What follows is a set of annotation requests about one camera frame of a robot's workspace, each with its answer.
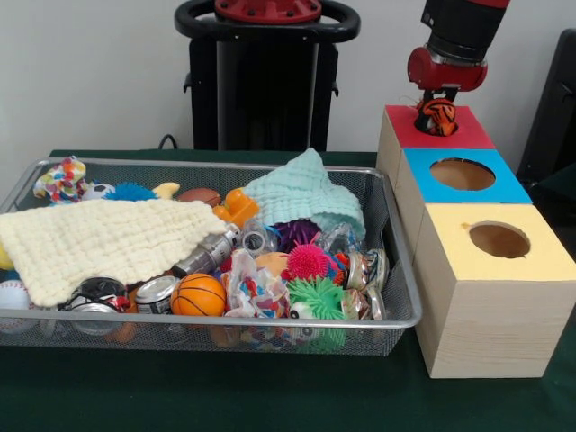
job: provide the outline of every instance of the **wooden box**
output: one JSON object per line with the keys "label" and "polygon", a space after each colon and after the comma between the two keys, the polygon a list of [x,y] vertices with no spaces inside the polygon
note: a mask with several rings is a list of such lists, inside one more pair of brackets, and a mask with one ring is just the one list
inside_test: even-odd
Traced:
{"label": "wooden box", "polygon": [[576,265],[529,204],[426,204],[416,252],[432,378],[539,377],[576,301]]}
{"label": "wooden box", "polygon": [[433,137],[414,127],[418,112],[405,105],[386,105],[382,117],[376,166],[396,185],[403,149],[494,149],[488,134],[467,106],[458,106],[458,131],[451,137]]}
{"label": "wooden box", "polygon": [[496,150],[405,148],[396,201],[414,257],[425,203],[531,203]]}

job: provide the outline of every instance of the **mint green washcloth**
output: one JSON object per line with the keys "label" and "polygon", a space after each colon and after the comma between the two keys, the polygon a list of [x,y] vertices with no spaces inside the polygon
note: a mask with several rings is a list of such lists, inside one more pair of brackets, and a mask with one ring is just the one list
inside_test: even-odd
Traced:
{"label": "mint green washcloth", "polygon": [[313,148],[250,182],[244,193],[260,206],[256,218],[265,225],[310,219],[322,231],[329,231],[348,222],[359,239],[366,235],[360,202],[344,186],[330,182]]}

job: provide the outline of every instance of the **textured towel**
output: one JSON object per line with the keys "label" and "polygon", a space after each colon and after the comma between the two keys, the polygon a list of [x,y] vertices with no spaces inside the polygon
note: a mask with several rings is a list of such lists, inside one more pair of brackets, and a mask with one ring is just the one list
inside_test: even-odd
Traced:
{"label": "textured towel", "polygon": [[348,222],[359,239],[366,234],[358,199],[330,182],[320,155],[309,148],[285,166],[252,181],[244,193],[258,203],[256,216],[266,225],[310,219],[327,231]]}
{"label": "textured towel", "polygon": [[43,307],[66,302],[88,277],[146,281],[224,230],[203,202],[95,200],[0,216],[0,244]]}

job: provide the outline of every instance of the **metal basket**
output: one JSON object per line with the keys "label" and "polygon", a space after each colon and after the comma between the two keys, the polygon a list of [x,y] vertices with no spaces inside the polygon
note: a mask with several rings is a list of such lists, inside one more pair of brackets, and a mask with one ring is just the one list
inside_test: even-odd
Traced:
{"label": "metal basket", "polygon": [[[59,161],[49,158],[28,168],[0,206],[0,213],[48,205],[48,201],[33,196],[32,187]],[[221,195],[275,168],[194,162],[83,161],[88,178],[111,185],[137,182],[153,188],[164,182],[177,182],[182,190],[209,187]],[[367,230],[366,246],[385,248],[390,259],[390,277],[382,289],[383,320],[111,316],[98,312],[0,310],[0,323],[34,321],[34,326],[22,334],[0,333],[0,345],[387,356],[404,329],[415,326],[422,313],[392,188],[388,178],[374,169],[329,167],[328,171],[332,182],[347,187],[360,200]],[[99,335],[78,330],[86,326]]]}

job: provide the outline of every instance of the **black cable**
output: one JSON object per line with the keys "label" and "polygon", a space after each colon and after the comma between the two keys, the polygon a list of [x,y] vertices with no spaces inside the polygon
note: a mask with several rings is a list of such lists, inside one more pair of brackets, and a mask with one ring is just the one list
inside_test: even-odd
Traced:
{"label": "black cable", "polygon": [[161,140],[160,140],[160,144],[158,144],[158,150],[161,150],[164,148],[164,144],[166,144],[166,141],[171,140],[172,141],[172,146],[178,150],[178,144],[176,143],[176,139],[171,135],[171,134],[167,134],[165,135]]}

